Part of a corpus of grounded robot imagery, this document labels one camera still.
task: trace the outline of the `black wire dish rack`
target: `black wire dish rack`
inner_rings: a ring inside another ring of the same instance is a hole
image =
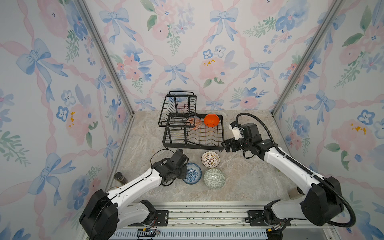
[[[223,116],[215,127],[204,124],[207,114],[196,113],[196,95],[187,91],[170,91],[161,109],[159,126],[165,127],[164,147],[193,148],[223,151],[224,141]],[[196,128],[196,118],[202,125]]]

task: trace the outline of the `black cable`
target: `black cable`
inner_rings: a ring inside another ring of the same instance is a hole
[[[158,150],[155,154],[153,154],[153,156],[152,156],[151,159],[149,160],[149,162],[151,163],[151,166],[152,166],[152,158],[153,158],[158,152],[163,151],[163,150],[169,150],[169,151],[175,153],[174,151],[172,151],[172,150],[170,150],[170,149],[167,149],[167,148]]]
[[[246,157],[246,156],[245,156],[245,150],[243,150],[243,157],[244,157],[245,159],[253,158],[253,156],[254,156],[254,155],[252,155],[251,157]]]
[[[345,198],[336,190],[334,189],[331,185],[329,185],[325,180],[323,180],[322,178],[320,178],[319,176],[317,176],[316,174],[314,174],[311,170],[309,170],[308,168],[306,168],[304,165],[302,165],[301,163],[299,163],[298,161],[296,161],[294,158],[292,158],[291,156],[287,155],[285,152],[283,152],[278,146],[277,144],[275,143],[275,141],[273,140],[273,137],[272,137],[272,134],[271,132],[269,131],[268,127],[263,123],[262,120],[260,120],[258,117],[256,117],[255,115],[253,114],[250,114],[250,113],[240,113],[236,116],[236,125],[239,126],[239,123],[238,123],[238,118],[242,115],[246,115],[246,116],[250,116],[254,119],[256,119],[262,126],[263,128],[265,129],[266,133],[268,134],[268,137],[269,139],[271,140],[273,146],[276,148],[276,150],[281,154],[283,155],[283,157],[287,158],[289,161],[291,161],[293,164],[295,164],[296,166],[298,166],[299,168],[301,168],[302,170],[304,170],[306,173],[308,173],[309,175],[311,175],[314,179],[316,179],[317,181],[319,181],[320,183],[322,183],[325,187],[327,187],[330,191],[332,191],[338,199],[341,200],[341,202],[344,204],[345,208],[347,209],[348,213],[349,213],[349,217],[350,217],[350,220],[349,222],[347,223],[338,223],[338,222],[333,222],[333,221],[328,221],[327,223],[328,224],[331,224],[331,225],[334,225],[334,226],[337,226],[337,227],[351,227],[353,225],[355,225],[356,223],[356,215],[355,215],[355,212],[353,211],[352,207],[349,205],[349,203],[347,202],[347,200],[345,200]]]

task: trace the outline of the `orange bowl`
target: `orange bowl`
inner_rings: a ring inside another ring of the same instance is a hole
[[[216,127],[220,122],[219,117],[216,114],[210,113],[204,118],[204,124],[208,127]]]

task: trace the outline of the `metal bracket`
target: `metal bracket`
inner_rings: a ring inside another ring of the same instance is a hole
[[[156,219],[156,222],[154,223],[154,228],[168,226],[168,215],[169,215],[168,210],[156,210],[155,217],[154,217]],[[142,227],[142,226],[143,225],[141,223],[134,223],[129,225],[129,227]]]

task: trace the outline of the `ceramic bowl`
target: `ceramic bowl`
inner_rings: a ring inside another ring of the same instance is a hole
[[[205,172],[204,182],[209,188],[219,189],[225,184],[225,176],[219,169],[211,168]]]
[[[187,177],[183,179],[186,184],[195,184],[201,179],[201,168],[193,162],[187,163]]]

